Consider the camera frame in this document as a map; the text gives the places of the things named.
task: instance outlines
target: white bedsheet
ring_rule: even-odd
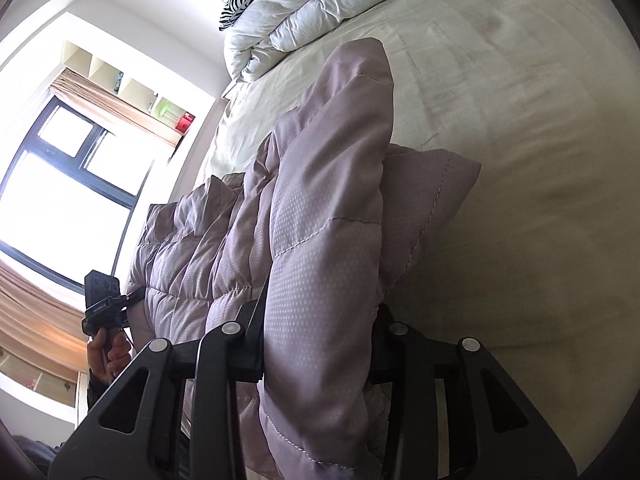
[[[584,468],[640,386],[640,51],[610,0],[388,0],[232,91],[200,172],[243,171],[340,43],[379,38],[393,141],[482,162],[389,303],[480,338]]]

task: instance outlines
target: window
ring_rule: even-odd
[[[19,357],[0,348],[0,373],[3,373],[18,384],[33,390],[49,399],[67,406],[76,406],[77,383],[65,381],[55,375],[40,370],[23,361]]]
[[[0,184],[0,250],[84,293],[114,273],[153,155],[52,98]]]

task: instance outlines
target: quilted fabric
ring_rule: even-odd
[[[389,144],[393,116],[382,44],[338,47],[251,170],[156,206],[139,247],[130,287],[147,284],[146,329],[172,341],[233,319],[270,275],[265,377],[238,384],[246,464],[270,479],[380,474],[385,399],[366,387],[376,309],[479,173]]]

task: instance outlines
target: window pane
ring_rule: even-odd
[[[10,354],[7,359],[2,361],[0,372],[30,390],[35,389],[42,373],[35,366],[31,366],[28,362]]]
[[[66,108],[56,108],[38,136],[67,155],[76,156],[93,127]]]
[[[152,161],[148,148],[127,136],[108,132],[86,168],[114,186],[137,195]]]
[[[109,274],[129,210],[25,153],[0,198],[0,239],[78,283]]]
[[[72,408],[76,406],[76,384],[69,383],[47,372],[42,373],[38,386],[36,386],[36,393]]]

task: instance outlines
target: hand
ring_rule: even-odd
[[[107,369],[104,368],[102,362],[102,347],[107,342],[107,331],[101,328],[91,341],[86,346],[86,357],[89,361],[89,368],[94,376],[103,382],[108,384],[112,377],[117,377],[131,362],[131,345],[127,340],[124,332],[120,331],[116,334],[111,341],[111,350],[107,357],[110,363],[107,365]]]

